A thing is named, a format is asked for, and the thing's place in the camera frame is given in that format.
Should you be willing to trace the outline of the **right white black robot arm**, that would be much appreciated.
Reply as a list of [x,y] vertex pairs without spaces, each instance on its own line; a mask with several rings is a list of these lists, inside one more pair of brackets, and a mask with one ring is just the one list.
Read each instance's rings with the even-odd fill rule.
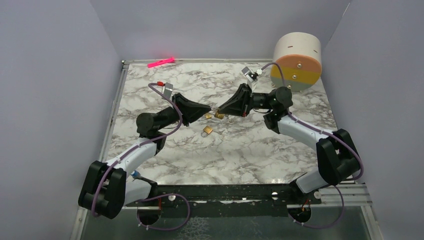
[[252,110],[265,109],[268,112],[263,118],[269,130],[294,138],[316,152],[317,168],[290,184],[288,196],[296,204],[302,203],[316,189],[360,178],[364,166],[350,134],[344,129],[331,132],[304,122],[290,112],[292,105],[292,92],[287,87],[257,93],[243,83],[217,112],[246,117]]

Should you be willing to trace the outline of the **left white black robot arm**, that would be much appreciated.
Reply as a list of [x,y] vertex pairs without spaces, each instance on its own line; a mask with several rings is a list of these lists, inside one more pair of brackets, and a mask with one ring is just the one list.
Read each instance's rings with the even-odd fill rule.
[[90,210],[95,216],[113,219],[127,204],[138,200],[147,206],[155,203],[155,182],[143,177],[127,182],[127,178],[163,149],[168,134],[161,129],[174,123],[188,126],[212,109],[180,93],[174,94],[171,102],[171,106],[157,113],[145,112],[137,116],[139,137],[130,148],[106,162],[96,160],[90,164],[78,198],[80,207]]

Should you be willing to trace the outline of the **pink marker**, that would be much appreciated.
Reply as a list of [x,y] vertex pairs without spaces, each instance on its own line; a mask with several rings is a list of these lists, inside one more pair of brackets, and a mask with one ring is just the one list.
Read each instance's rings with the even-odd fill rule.
[[165,64],[171,64],[175,62],[175,58],[174,57],[170,57],[170,58],[166,58],[166,59],[161,59],[161,60],[157,60],[155,62],[151,62],[147,64],[147,67],[150,68],[155,68],[158,66],[162,66]]

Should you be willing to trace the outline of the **blue capacitor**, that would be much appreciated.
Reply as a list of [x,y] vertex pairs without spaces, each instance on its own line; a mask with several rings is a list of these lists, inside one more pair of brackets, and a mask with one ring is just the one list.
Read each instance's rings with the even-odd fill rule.
[[133,179],[138,179],[140,176],[141,176],[141,175],[140,175],[140,173],[139,173],[137,170],[135,170],[135,171],[133,171],[133,172],[131,173],[131,177],[132,177]]

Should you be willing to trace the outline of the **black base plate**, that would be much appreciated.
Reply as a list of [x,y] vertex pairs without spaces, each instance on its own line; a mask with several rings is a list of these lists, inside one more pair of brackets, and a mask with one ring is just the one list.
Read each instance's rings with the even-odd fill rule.
[[160,209],[162,218],[191,217],[287,217],[288,209],[319,205],[312,192],[301,193],[290,184],[157,185],[150,197],[160,200],[132,200],[128,207]]

